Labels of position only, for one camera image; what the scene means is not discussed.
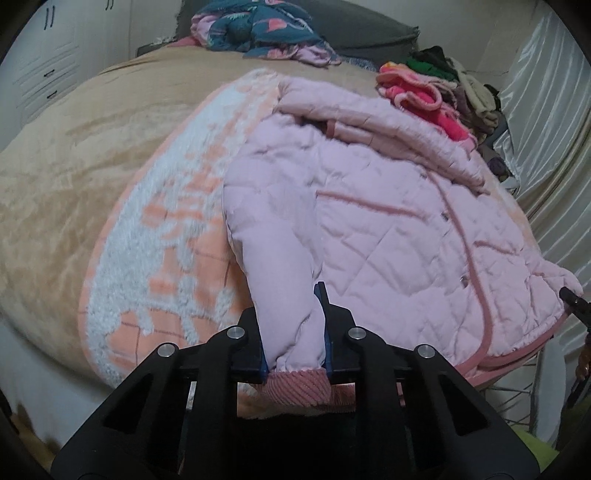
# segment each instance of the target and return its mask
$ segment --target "beige blanket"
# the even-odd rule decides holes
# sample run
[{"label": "beige blanket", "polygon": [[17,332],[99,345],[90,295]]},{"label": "beige blanket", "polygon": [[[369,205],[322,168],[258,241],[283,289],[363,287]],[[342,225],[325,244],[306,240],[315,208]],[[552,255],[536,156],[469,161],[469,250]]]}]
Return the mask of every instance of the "beige blanket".
[{"label": "beige blanket", "polygon": [[0,154],[0,309],[45,353],[94,375],[77,309],[108,215],[134,173],[208,94],[259,67],[376,95],[374,74],[350,65],[316,69],[162,48],[82,84]]}]

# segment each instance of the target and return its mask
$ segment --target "white curtain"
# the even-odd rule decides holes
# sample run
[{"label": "white curtain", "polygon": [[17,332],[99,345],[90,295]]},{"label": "white curtain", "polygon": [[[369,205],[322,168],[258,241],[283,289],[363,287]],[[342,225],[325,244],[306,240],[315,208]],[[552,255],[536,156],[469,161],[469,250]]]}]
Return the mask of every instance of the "white curtain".
[{"label": "white curtain", "polygon": [[517,201],[545,258],[591,295],[591,67],[554,11],[515,59],[499,95],[509,131],[495,149],[518,176]]}]

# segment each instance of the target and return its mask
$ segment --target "silver screw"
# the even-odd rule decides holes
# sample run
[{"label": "silver screw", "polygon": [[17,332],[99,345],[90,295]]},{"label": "silver screw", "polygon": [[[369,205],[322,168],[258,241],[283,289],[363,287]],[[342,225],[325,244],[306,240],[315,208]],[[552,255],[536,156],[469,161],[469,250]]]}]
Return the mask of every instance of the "silver screw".
[{"label": "silver screw", "polygon": [[435,356],[435,349],[431,345],[419,345],[417,353],[423,358],[433,358]]},{"label": "silver screw", "polygon": [[244,328],[242,327],[230,327],[228,329],[228,336],[234,340],[244,337]]},{"label": "silver screw", "polygon": [[175,345],[173,343],[163,343],[158,347],[158,354],[160,356],[171,356],[175,351]]},{"label": "silver screw", "polygon": [[367,335],[367,332],[365,332],[365,330],[363,330],[361,327],[353,327],[353,328],[349,329],[349,336],[353,340],[361,340],[361,339],[365,338],[366,335]]}]

